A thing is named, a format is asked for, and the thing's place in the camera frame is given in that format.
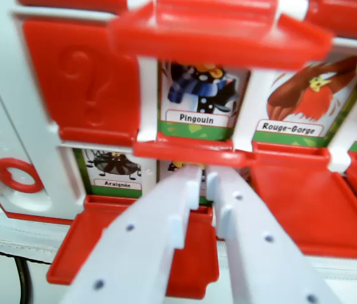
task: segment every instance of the small hole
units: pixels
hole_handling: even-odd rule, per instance
[[[238,201],[243,200],[243,195],[241,193],[239,193],[239,192],[234,192],[234,197]]]
[[[94,282],[94,285],[93,285],[94,290],[100,290],[103,287],[104,287],[104,281],[103,280],[98,279],[96,282]]]
[[[267,235],[267,236],[265,236],[265,241],[272,243],[272,242],[274,242],[274,237],[271,235]]]
[[[135,226],[132,225],[132,224],[129,224],[129,225],[127,226],[127,231],[132,231],[132,230],[134,230],[134,229],[135,229]]]
[[[309,303],[318,303],[318,298],[314,294],[309,294],[306,299]]]

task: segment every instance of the robin illustration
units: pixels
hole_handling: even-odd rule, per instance
[[[290,114],[302,113],[319,120],[328,111],[334,94],[356,76],[357,56],[327,64],[310,65],[295,73],[272,92],[267,102],[269,119],[283,120]],[[335,75],[324,79],[325,73]]]

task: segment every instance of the spider illustration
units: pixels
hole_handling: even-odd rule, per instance
[[[87,150],[85,150],[85,155],[88,159],[86,167],[96,167],[102,172],[99,174],[100,176],[105,176],[107,173],[128,175],[132,181],[136,180],[135,177],[131,176],[135,172],[137,172],[139,177],[142,176],[141,166],[132,163],[124,154],[96,150],[91,150],[91,154],[93,156],[92,158],[89,157]]]
[[[185,167],[186,163],[183,163],[182,161],[172,161],[169,166],[168,166],[168,171],[176,171],[178,168],[182,168]],[[194,165],[199,165],[202,169],[203,169],[203,173],[201,176],[201,182],[205,181],[205,167],[204,165],[200,164],[200,163],[194,163]]]

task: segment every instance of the red ring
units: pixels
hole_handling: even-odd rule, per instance
[[[32,185],[25,185],[13,180],[11,172],[8,171],[8,168],[17,168],[28,173],[32,176],[35,182]],[[25,161],[17,160],[16,158],[0,159],[0,181],[10,188],[24,193],[36,193],[44,188],[44,185],[42,184],[34,166],[30,163],[26,163]]]

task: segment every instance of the black cable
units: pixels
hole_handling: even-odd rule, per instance
[[[47,263],[47,262],[42,262],[42,261],[34,260],[34,259],[31,259],[31,258],[24,258],[24,257],[18,256],[18,255],[9,255],[9,254],[3,253],[3,252],[0,252],[0,255],[2,255],[4,257],[8,257],[8,258],[14,258],[14,257],[22,258],[22,259],[27,260],[27,261],[32,262],[32,263],[50,265],[50,263]]]
[[[20,277],[21,297],[20,304],[29,304],[31,302],[31,278],[26,259],[15,256],[15,265]]]

